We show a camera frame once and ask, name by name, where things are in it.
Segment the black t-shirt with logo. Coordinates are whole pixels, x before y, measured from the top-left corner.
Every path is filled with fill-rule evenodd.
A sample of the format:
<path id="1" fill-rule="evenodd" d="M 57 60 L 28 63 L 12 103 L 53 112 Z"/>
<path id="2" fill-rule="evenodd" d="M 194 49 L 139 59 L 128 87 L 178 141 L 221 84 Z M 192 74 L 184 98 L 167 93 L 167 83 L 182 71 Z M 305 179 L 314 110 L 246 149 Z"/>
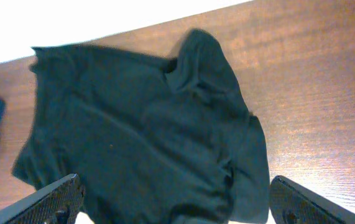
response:
<path id="1" fill-rule="evenodd" d="M 34 123 L 12 174 L 41 189 L 77 174 L 95 223 L 265 223 L 265 136 L 218 41 L 176 58 L 35 48 Z"/>

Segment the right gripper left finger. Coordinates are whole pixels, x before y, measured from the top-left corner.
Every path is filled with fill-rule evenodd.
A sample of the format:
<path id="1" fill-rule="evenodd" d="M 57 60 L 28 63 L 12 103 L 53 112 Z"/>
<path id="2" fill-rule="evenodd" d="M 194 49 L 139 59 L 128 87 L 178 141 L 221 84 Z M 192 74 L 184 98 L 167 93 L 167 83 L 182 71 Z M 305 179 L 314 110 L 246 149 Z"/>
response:
<path id="1" fill-rule="evenodd" d="M 0 224 L 72 224 L 83 201 L 79 176 L 69 174 L 0 210 Z"/>

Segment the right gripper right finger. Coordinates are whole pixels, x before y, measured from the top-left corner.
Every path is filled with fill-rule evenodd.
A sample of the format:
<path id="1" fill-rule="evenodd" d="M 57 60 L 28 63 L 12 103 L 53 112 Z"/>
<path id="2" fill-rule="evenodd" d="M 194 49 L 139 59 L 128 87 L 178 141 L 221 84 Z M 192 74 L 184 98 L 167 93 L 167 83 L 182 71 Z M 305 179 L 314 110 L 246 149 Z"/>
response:
<path id="1" fill-rule="evenodd" d="M 355 213 L 282 175 L 271 181 L 269 202 L 277 224 L 355 224 Z"/>

